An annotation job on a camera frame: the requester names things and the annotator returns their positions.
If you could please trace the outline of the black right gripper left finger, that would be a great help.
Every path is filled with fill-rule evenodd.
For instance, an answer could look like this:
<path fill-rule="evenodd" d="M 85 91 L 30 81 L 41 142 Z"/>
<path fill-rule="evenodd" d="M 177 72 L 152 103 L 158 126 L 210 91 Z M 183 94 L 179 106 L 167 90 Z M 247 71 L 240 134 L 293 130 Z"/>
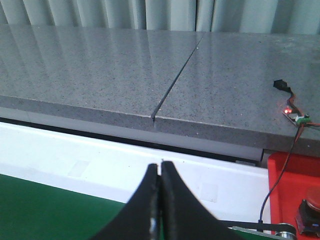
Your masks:
<path fill-rule="evenodd" d="M 158 240 L 160 238 L 158 166 L 147 166 L 138 188 L 121 211 L 92 240 Z"/>

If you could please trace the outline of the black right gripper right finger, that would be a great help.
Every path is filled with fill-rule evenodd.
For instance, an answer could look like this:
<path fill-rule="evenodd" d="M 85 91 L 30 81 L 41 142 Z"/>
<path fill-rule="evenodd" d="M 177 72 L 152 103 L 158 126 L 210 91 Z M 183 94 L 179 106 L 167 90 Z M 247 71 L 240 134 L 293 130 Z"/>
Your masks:
<path fill-rule="evenodd" d="M 241 240 L 193 195 L 171 161 L 161 163 L 162 224 L 166 240 Z"/>

